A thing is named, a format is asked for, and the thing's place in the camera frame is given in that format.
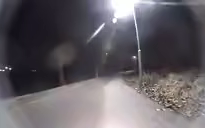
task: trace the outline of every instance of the ground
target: ground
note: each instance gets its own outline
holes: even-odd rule
[[[205,116],[188,120],[173,111],[160,111],[161,106],[119,76],[91,79],[0,105],[1,128],[205,128]]]

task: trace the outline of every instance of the street lamp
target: street lamp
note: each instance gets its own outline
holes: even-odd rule
[[[139,1],[136,0],[112,0],[112,7],[114,9],[114,17],[116,19],[125,18],[129,15],[133,15],[136,39],[138,45],[138,72],[139,72],[139,84],[142,81],[142,61],[141,61],[141,49],[139,41],[139,31],[135,15],[135,4]]]

